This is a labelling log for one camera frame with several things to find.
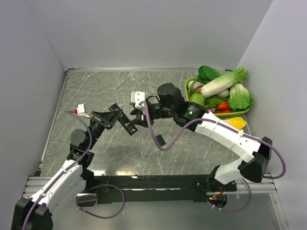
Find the black remote control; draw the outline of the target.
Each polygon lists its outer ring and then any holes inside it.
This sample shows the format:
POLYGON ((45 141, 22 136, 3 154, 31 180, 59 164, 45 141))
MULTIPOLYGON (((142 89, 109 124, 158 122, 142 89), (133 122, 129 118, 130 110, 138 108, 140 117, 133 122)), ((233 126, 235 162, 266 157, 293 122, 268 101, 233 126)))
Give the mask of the black remote control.
POLYGON ((123 112, 123 110, 116 103, 111 105, 108 109, 109 109, 109 111, 115 111, 115 110, 121 111, 121 114, 118 118, 118 121, 124 127, 124 129, 128 132, 128 134, 130 136, 132 136, 133 134, 135 134, 138 131, 136 126, 134 124, 132 124, 130 119, 126 116, 126 114, 123 112))

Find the black battery compartment cover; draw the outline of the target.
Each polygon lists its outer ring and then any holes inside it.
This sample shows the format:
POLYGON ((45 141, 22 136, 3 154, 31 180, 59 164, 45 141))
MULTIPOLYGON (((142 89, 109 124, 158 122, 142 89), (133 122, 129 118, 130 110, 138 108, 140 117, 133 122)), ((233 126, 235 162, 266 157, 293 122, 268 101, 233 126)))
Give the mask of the black battery compartment cover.
POLYGON ((163 137, 161 135, 155 136, 157 143, 159 144, 159 146, 164 146, 166 144, 165 140, 163 139, 163 137))

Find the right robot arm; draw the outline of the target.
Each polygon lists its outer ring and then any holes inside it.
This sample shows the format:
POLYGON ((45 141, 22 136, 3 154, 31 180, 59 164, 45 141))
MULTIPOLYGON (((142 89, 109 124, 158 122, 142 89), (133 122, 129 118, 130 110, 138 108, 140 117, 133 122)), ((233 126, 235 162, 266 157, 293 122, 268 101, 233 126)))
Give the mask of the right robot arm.
POLYGON ((167 151, 172 146, 162 147, 154 135, 152 125, 156 119, 172 118, 174 122, 192 132, 205 135, 227 147, 239 158, 226 165, 218 165, 211 172, 210 187, 220 191, 229 182, 247 179, 260 183, 271 158, 272 141, 269 138, 256 138, 236 129, 218 118, 203 106, 184 100, 179 88, 165 83, 157 89, 157 103, 150 103, 144 92, 132 92, 133 123, 149 128, 156 146, 167 151))

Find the round green cabbage toy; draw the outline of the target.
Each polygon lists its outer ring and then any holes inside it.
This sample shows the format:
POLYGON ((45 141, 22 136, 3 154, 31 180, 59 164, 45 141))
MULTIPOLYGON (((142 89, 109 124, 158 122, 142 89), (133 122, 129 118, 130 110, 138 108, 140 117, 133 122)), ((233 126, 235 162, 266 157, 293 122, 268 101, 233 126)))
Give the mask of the round green cabbage toy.
POLYGON ((190 102, 196 103, 196 104, 201 105, 203 107, 205 106, 205 98, 200 93, 192 94, 191 97, 190 97, 190 102))

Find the white mushroom toy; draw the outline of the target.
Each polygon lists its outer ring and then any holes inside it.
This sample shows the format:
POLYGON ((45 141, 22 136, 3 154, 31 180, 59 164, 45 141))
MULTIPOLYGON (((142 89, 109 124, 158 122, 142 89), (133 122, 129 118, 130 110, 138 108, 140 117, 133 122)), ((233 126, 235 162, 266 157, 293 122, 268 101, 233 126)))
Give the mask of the white mushroom toy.
POLYGON ((204 85, 203 82, 191 80, 187 84, 188 90, 195 91, 198 87, 202 87, 204 85))

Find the dark green spinach toy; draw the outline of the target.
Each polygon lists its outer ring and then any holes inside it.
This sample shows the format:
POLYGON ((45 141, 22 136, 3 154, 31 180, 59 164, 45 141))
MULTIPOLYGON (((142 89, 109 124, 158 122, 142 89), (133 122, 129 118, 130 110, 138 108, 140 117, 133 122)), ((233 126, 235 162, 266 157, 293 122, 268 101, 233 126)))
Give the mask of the dark green spinach toy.
POLYGON ((198 70, 198 81, 209 83, 210 81, 222 76, 222 74, 209 66, 201 66, 198 70))

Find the orange carrot toy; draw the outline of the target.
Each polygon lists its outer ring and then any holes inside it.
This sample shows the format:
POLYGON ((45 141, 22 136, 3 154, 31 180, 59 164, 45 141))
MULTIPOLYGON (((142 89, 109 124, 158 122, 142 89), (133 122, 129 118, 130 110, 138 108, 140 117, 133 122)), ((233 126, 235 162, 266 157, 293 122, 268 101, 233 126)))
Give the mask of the orange carrot toy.
POLYGON ((217 106, 217 110, 229 110, 229 105, 227 102, 222 102, 220 105, 217 106))

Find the red chili toy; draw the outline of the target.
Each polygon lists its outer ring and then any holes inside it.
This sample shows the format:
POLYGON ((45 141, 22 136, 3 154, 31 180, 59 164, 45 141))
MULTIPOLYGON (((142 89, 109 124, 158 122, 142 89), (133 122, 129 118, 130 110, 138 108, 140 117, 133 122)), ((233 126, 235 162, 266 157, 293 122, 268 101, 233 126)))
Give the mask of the red chili toy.
POLYGON ((216 111, 215 114, 227 114, 230 113, 231 110, 227 109, 227 110, 221 110, 221 111, 216 111))

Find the white radish toy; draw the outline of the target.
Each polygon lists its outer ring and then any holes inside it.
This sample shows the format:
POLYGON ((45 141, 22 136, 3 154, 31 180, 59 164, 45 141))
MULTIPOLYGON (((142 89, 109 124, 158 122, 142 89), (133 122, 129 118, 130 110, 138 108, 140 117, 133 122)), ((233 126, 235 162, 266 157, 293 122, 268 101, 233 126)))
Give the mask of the white radish toy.
POLYGON ((216 96, 226 98, 230 95, 230 91, 228 89, 222 90, 216 94, 216 96))

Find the green vegetable basket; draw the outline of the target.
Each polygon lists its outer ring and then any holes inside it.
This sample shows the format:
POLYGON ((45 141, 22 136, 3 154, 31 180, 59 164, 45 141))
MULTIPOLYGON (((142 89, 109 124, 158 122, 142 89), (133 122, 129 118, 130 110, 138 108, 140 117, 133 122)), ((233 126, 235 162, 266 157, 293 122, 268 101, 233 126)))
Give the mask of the green vegetable basket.
POLYGON ((249 111, 249 108, 245 110, 233 111, 230 108, 226 108, 225 104, 228 102, 228 98, 219 96, 212 96, 207 99, 202 99, 202 95, 197 90, 200 90, 204 83, 198 81, 197 78, 189 78, 185 82, 185 96, 188 102, 191 101, 193 94, 199 94, 200 96, 193 97, 192 102, 204 105, 206 109, 213 112, 219 118, 241 116, 249 111))

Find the green leafy lettuce toy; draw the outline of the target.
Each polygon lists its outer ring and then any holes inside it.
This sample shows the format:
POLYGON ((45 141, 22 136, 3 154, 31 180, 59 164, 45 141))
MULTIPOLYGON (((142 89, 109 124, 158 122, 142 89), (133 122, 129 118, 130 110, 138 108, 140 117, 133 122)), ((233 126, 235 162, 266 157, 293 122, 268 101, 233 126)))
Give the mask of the green leafy lettuce toy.
POLYGON ((231 110, 247 110, 250 108, 252 103, 252 95, 241 83, 237 83, 230 88, 228 104, 231 110))

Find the yellow cabbage toy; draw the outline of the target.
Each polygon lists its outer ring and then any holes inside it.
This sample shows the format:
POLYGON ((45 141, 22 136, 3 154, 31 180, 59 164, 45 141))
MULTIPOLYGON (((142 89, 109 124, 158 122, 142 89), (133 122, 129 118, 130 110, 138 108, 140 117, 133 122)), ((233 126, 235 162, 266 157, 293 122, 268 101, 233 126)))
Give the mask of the yellow cabbage toy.
POLYGON ((224 119, 224 122, 238 130, 243 130, 243 128, 247 125, 247 122, 241 117, 224 119))

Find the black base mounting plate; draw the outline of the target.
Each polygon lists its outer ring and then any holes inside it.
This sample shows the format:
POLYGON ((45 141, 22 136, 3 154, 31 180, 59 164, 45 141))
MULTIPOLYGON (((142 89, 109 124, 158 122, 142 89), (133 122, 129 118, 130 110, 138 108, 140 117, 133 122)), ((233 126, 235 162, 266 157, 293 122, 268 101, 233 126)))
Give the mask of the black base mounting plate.
POLYGON ((235 181, 226 185, 208 174, 94 176, 85 193, 96 194, 98 204, 113 202, 206 202, 212 193, 237 191, 235 181))

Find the large napa cabbage toy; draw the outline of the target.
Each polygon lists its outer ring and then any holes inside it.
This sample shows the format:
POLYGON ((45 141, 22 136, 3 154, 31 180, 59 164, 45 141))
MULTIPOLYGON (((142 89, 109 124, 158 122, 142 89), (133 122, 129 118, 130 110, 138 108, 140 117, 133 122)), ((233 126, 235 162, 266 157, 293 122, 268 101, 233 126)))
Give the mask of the large napa cabbage toy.
POLYGON ((248 70, 244 67, 238 68, 210 81, 201 88, 201 94, 207 98, 229 89, 248 77, 248 70))

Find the aluminium frame rail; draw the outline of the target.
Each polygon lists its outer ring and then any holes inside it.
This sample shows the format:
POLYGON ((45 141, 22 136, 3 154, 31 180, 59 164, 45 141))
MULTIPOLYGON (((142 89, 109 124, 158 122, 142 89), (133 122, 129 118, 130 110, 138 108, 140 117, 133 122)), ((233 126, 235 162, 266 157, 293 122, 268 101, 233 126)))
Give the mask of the aluminium frame rail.
MULTIPOLYGON (((202 175, 159 175, 159 176, 100 176, 103 182, 98 184, 112 184, 122 190, 144 191, 144 190, 197 190, 208 194, 218 194, 222 191, 224 185, 210 189, 204 183, 202 175)), ((51 185, 55 177, 28 177, 23 197, 30 198, 35 193, 43 193, 51 185)), ((226 185, 226 192, 238 193, 275 193, 276 188, 273 180, 265 179, 260 183, 250 182, 247 179, 237 179, 226 185)))

